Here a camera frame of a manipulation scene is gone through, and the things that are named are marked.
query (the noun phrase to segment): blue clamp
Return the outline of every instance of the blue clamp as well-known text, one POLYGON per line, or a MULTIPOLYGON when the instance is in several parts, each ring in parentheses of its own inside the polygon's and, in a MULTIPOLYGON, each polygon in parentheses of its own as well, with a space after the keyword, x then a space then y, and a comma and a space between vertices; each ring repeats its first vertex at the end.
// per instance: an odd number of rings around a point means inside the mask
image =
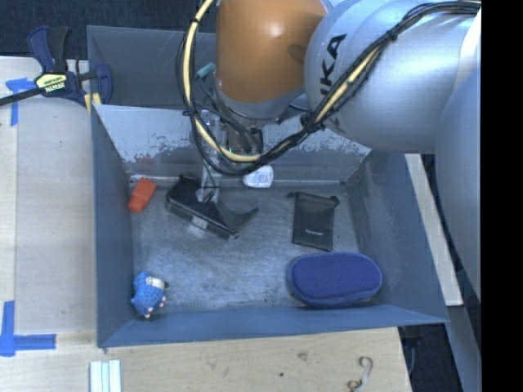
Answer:
POLYGON ((63 74, 66 76, 67 87, 60 91, 43 91, 41 94, 46 97, 61 97, 75 101, 82 106, 86 106, 85 95, 82 89, 82 81, 97 78, 98 92, 104 104, 110 102, 113 95, 113 79, 110 67, 107 64, 96 64, 94 72, 80 74, 78 61, 76 64, 76 74, 68 71, 65 59, 65 43, 69 36, 70 29, 67 27, 49 28, 40 26, 36 28, 27 38, 29 50, 32 57, 42 66, 42 75, 48 73, 63 74))

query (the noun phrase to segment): black cable tie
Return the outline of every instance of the black cable tie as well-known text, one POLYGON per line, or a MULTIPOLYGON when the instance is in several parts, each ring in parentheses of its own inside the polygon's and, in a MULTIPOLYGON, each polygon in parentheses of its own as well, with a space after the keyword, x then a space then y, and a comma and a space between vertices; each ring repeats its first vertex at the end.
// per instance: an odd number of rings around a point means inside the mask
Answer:
POLYGON ((386 34, 389 36, 390 39, 392 39, 393 41, 395 41, 397 38, 398 38, 398 34, 397 33, 394 33, 394 32, 391 32, 390 30, 387 30, 386 31, 386 34))

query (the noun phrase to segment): kuka logo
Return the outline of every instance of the kuka logo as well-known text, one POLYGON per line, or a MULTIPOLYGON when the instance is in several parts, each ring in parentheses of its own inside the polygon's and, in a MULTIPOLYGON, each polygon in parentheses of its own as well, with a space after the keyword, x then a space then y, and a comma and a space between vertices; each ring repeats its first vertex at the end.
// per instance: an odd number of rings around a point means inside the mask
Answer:
POLYGON ((338 35, 335 37, 332 37, 328 46, 327 46, 327 52, 330 54, 331 58, 333 59, 333 63, 330 65, 330 67, 327 68, 327 64, 325 63, 325 60, 323 60, 321 65, 321 72, 323 76, 320 79, 320 85, 325 86, 320 88, 320 93, 322 96, 325 96, 328 92, 330 87, 333 85, 332 80, 329 79, 330 74, 334 71, 334 65, 336 64, 337 59, 337 48, 340 46, 340 43, 342 43, 343 39, 345 39, 346 33, 344 35, 338 35))

